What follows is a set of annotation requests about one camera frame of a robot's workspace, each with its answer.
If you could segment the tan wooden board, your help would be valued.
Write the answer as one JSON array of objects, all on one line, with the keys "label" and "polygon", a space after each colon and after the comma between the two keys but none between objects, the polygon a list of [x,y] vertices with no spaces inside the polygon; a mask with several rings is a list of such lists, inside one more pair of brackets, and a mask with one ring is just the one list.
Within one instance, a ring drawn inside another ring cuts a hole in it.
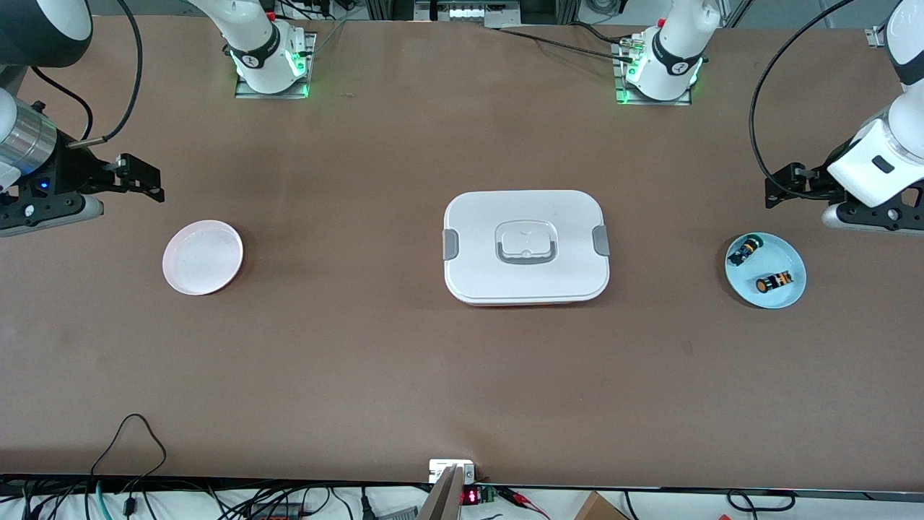
[{"label": "tan wooden board", "polygon": [[465,486],[464,464],[449,464],[439,471],[415,520],[460,520],[460,499]]}]

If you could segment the white lidded container box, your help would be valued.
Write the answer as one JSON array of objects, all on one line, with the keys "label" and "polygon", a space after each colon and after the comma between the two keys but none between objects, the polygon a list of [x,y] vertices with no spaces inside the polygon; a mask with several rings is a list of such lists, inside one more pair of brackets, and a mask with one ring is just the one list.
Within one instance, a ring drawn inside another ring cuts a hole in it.
[{"label": "white lidded container box", "polygon": [[465,192],[443,214],[443,279],[472,306],[592,300],[609,258],[603,210],[583,191]]}]

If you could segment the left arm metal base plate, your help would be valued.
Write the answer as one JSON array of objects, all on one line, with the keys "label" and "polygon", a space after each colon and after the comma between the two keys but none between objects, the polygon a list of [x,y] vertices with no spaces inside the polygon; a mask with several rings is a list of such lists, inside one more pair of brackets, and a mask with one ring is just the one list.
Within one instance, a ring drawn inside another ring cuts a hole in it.
[{"label": "left arm metal base plate", "polygon": [[656,60],[645,57],[642,40],[620,40],[611,44],[615,99],[624,105],[690,105],[691,91],[702,59],[679,76],[664,72]]}]

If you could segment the metal frame with white panel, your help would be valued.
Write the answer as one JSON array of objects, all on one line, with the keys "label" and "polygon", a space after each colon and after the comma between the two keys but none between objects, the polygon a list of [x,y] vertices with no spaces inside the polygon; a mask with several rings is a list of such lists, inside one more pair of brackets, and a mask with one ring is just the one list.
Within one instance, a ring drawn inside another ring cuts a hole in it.
[{"label": "metal frame with white panel", "polygon": [[483,27],[521,26],[518,0],[414,0],[414,21],[467,22]]}]

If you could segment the pink round plate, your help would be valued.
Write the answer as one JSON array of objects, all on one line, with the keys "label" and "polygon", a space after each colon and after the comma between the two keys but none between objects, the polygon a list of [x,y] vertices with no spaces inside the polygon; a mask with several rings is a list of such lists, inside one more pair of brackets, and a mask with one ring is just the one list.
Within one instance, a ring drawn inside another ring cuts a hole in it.
[{"label": "pink round plate", "polygon": [[199,220],[181,228],[166,244],[162,273],[176,292],[217,293],[242,267],[244,244],[238,231],[219,220]]}]

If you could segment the light blue round plate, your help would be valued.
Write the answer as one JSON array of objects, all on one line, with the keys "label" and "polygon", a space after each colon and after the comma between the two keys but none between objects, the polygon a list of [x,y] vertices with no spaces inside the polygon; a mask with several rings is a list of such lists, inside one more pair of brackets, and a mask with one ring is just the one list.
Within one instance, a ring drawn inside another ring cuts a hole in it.
[{"label": "light blue round plate", "polygon": [[[765,309],[782,309],[798,302],[806,289],[806,267],[794,247],[771,233],[756,233],[764,244],[741,266],[733,266],[727,256],[739,247],[746,235],[737,237],[729,245],[725,255],[725,278],[731,290],[753,306]],[[760,294],[755,281],[774,273],[789,271],[794,281],[785,287],[767,294]]]}]

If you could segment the small white mounted device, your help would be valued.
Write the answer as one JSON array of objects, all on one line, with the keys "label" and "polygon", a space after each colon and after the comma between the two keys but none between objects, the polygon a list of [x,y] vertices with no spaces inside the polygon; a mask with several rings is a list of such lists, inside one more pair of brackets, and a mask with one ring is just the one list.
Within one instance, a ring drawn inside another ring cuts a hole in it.
[{"label": "small white mounted device", "polygon": [[428,483],[435,484],[442,476],[443,471],[452,467],[461,467],[464,484],[471,486],[476,483],[476,467],[474,461],[468,459],[436,458],[430,459],[428,465]]}]

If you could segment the brown cardboard box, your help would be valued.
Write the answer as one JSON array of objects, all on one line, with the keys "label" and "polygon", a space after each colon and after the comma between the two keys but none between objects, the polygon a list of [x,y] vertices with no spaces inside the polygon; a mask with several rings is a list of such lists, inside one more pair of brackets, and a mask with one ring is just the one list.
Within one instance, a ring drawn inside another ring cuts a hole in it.
[{"label": "brown cardboard box", "polygon": [[573,520],[632,520],[597,491],[591,491]]}]

